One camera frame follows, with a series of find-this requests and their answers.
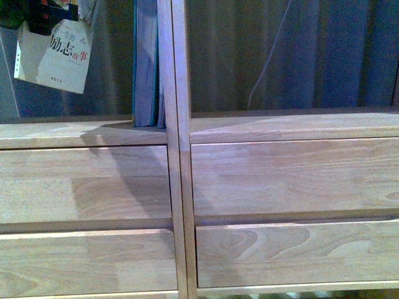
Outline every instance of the book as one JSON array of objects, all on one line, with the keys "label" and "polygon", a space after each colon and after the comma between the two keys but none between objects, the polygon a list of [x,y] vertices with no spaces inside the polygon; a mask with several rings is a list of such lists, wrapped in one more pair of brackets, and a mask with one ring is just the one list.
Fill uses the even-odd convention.
[{"label": "book", "polygon": [[[76,0],[53,2],[67,10]],[[34,33],[43,30],[40,22],[22,25],[17,42],[15,78],[67,92],[84,92],[100,0],[84,2],[78,21],[63,19],[50,29],[49,35]]]},{"label": "book", "polygon": [[156,0],[135,0],[133,30],[133,123],[155,126],[159,106]]}]

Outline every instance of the wooden cabinet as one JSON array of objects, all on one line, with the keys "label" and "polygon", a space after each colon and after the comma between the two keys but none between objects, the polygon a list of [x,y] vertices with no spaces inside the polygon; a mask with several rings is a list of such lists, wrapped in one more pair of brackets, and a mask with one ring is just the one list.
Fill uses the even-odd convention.
[{"label": "wooden cabinet", "polygon": [[399,87],[385,108],[191,113],[200,95],[242,109],[239,79],[254,76],[192,64],[207,45],[188,28],[206,20],[188,24],[188,8],[222,43],[235,35],[213,11],[234,1],[204,3],[158,0],[166,130],[130,116],[0,125],[0,297],[399,288]]},{"label": "wooden cabinet", "polygon": [[197,227],[200,288],[396,280],[398,221]]},{"label": "wooden cabinet", "polygon": [[0,125],[1,298],[187,298],[170,1],[158,20],[167,130]]},{"label": "wooden cabinet", "polygon": [[193,145],[195,215],[389,214],[399,208],[398,147],[398,138]]},{"label": "wooden cabinet", "polygon": [[[320,68],[326,51],[337,55],[347,45],[324,44],[330,34],[324,30],[335,24],[326,5],[300,11],[287,2],[172,1],[191,298],[399,288],[395,74],[386,77],[389,95],[374,95],[384,97],[386,107],[321,105],[322,97],[346,103],[336,95],[357,88],[347,85],[353,76],[344,70],[330,76]],[[311,9],[314,14],[301,17]],[[318,29],[302,36],[294,15]],[[286,16],[295,29],[282,28],[274,40]],[[337,37],[344,32],[338,27]],[[301,48],[318,33],[314,55]],[[305,69],[312,75],[300,75]],[[345,70],[357,72],[353,65]],[[326,80],[337,83],[330,85],[334,92]],[[307,100],[310,105],[300,107]],[[238,111],[264,108],[265,101],[295,109]]]},{"label": "wooden cabinet", "polygon": [[2,235],[0,256],[2,298],[177,289],[166,229]]},{"label": "wooden cabinet", "polygon": [[0,152],[0,223],[171,219],[166,146]]}]

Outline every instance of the blue curtain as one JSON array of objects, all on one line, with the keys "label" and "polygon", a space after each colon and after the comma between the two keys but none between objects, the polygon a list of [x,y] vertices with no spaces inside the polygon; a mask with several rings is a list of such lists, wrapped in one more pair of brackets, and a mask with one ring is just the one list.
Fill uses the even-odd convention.
[{"label": "blue curtain", "polygon": [[[245,110],[289,0],[189,0],[195,112]],[[252,110],[390,106],[399,0],[292,0]]]},{"label": "blue curtain", "polygon": [[398,59],[399,1],[293,0],[256,96],[266,109],[390,106]]}]

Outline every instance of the wooden shelf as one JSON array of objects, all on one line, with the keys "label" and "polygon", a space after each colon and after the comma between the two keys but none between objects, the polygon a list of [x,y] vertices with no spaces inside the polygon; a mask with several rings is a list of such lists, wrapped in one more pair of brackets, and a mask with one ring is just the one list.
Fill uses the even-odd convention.
[{"label": "wooden shelf", "polygon": [[165,145],[166,130],[134,128],[128,120],[0,125],[0,149]]},{"label": "wooden shelf", "polygon": [[309,112],[312,114],[293,115],[292,110],[201,114],[191,121],[190,141],[199,144],[399,136],[399,110],[394,108],[374,112],[363,108],[300,111]]}]

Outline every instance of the light wood surface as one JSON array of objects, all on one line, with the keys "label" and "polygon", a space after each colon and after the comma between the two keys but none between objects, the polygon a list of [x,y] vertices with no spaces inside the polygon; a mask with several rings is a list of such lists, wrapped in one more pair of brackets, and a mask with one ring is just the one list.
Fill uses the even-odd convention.
[{"label": "light wood surface", "polygon": [[173,233],[0,236],[0,297],[176,290]]},{"label": "light wood surface", "polygon": [[199,287],[398,280],[399,221],[197,227]]},{"label": "light wood surface", "polygon": [[163,72],[163,92],[165,96],[165,112],[168,125],[168,161],[173,232],[175,236],[177,281],[180,299],[187,299],[186,248],[183,222],[183,201],[181,195],[180,150],[171,0],[158,0],[158,24],[160,72]]},{"label": "light wood surface", "polygon": [[166,130],[123,120],[0,125],[0,149],[165,144]]},{"label": "light wood surface", "polygon": [[24,297],[24,299],[178,299],[178,291]]},{"label": "light wood surface", "polygon": [[0,151],[0,223],[170,219],[166,146]]},{"label": "light wood surface", "polygon": [[181,167],[181,191],[185,224],[188,298],[197,298],[197,274],[195,254],[195,228],[193,212],[193,187],[191,179],[190,120],[191,90],[189,71],[189,44],[187,25],[187,1],[172,1],[173,45],[175,48],[175,77],[178,107],[178,129]]},{"label": "light wood surface", "polygon": [[193,145],[195,214],[397,211],[398,148],[399,138]]},{"label": "light wood surface", "polygon": [[370,113],[310,115],[273,115],[273,111],[250,113],[266,116],[245,116],[246,114],[244,113],[243,117],[192,119],[191,142],[195,144],[399,136],[397,109],[382,109],[381,112]]},{"label": "light wood surface", "polygon": [[399,280],[379,282],[302,283],[297,285],[260,285],[251,287],[199,288],[198,296],[250,295],[315,291],[350,291],[399,288]]}]

